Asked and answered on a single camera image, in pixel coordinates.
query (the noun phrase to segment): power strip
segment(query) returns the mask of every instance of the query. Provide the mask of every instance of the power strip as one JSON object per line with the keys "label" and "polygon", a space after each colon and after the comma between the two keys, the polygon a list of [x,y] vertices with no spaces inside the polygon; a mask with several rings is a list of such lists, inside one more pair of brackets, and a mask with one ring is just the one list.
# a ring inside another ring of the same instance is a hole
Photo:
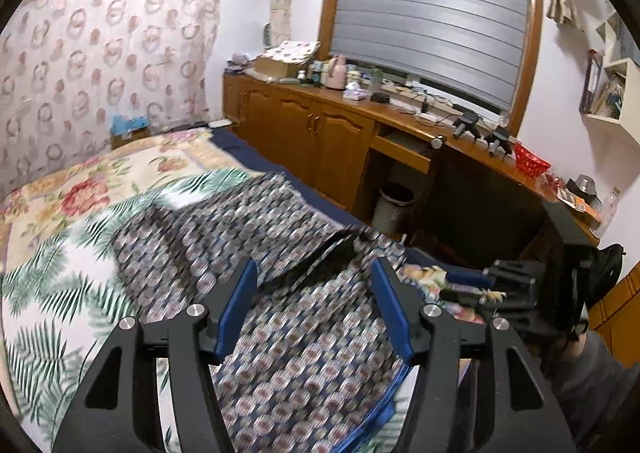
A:
{"label": "power strip", "polygon": [[428,112],[416,112],[414,114],[417,118],[424,119],[425,121],[431,123],[437,123],[440,118],[434,114],[429,114]]}

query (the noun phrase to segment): bottle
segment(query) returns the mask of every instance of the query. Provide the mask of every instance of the bottle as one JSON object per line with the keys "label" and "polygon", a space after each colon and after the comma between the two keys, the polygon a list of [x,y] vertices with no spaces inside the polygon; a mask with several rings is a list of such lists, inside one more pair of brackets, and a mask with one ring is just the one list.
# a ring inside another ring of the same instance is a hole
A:
{"label": "bottle", "polygon": [[382,69],[375,67],[375,69],[373,69],[370,72],[369,87],[367,88],[367,96],[371,97],[371,94],[379,92],[381,86],[382,86]]}
{"label": "bottle", "polygon": [[598,224],[594,221],[590,227],[591,233],[595,237],[601,239],[604,236],[605,231],[607,231],[609,224],[618,210],[618,201],[620,200],[619,195],[620,190],[618,188],[613,188],[609,197],[602,202],[602,209],[600,210],[600,218],[602,219],[602,222]]}

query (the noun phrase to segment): gray sleeve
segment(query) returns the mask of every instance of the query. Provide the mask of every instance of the gray sleeve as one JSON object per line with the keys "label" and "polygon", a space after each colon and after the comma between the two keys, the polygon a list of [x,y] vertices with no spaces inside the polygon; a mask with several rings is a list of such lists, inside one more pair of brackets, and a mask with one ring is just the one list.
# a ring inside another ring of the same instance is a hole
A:
{"label": "gray sleeve", "polygon": [[588,447],[616,416],[639,372],[640,364],[623,367],[590,330],[582,354],[560,363],[551,385],[578,449]]}

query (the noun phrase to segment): floral bedspread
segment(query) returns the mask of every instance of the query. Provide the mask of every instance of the floral bedspread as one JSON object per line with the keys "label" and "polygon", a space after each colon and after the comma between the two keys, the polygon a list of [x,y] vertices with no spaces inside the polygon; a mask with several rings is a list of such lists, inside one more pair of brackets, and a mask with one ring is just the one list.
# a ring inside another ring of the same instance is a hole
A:
{"label": "floral bedspread", "polygon": [[84,218],[181,177],[242,168],[204,128],[133,141],[12,192],[0,206],[0,273],[25,263],[40,242]]}
{"label": "floral bedspread", "polygon": [[[175,210],[252,175],[221,168],[149,188],[60,230],[38,245],[26,263],[0,277],[11,395],[18,406],[14,413],[42,451],[51,450],[66,409],[104,340],[121,318],[134,313],[111,247],[116,231],[151,204]],[[358,453],[393,449],[406,418],[415,370],[389,393],[376,419],[380,430]],[[177,453],[166,359],[158,359],[157,382],[165,448]]]}

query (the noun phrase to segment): bed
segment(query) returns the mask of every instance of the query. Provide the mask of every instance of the bed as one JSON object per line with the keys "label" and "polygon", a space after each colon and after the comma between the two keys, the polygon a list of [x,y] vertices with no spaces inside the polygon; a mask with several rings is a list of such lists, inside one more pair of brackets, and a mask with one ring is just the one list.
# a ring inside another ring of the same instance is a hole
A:
{"label": "bed", "polygon": [[[287,203],[304,205],[318,232],[362,227],[224,128],[135,141],[9,195],[0,225],[0,381],[14,415],[44,452],[50,451],[64,410],[104,339],[137,309],[111,253],[114,235],[152,205],[180,209],[242,188],[249,194],[254,190],[247,185],[256,181],[293,191]],[[385,247],[402,256],[398,263],[434,265],[428,256],[383,238]],[[383,326],[377,332],[386,340]],[[353,422],[336,423],[324,439],[305,442],[313,451],[392,450],[416,372],[394,362],[390,353],[385,360],[395,365],[389,369],[393,375],[371,374],[385,386],[375,404],[354,407],[351,414],[358,418]],[[173,452],[180,449],[167,381],[167,362],[159,359],[162,431],[165,448]],[[305,433],[300,425],[294,431]],[[239,445],[236,436],[234,442],[238,451],[260,451],[252,449],[258,447],[255,440]]]}

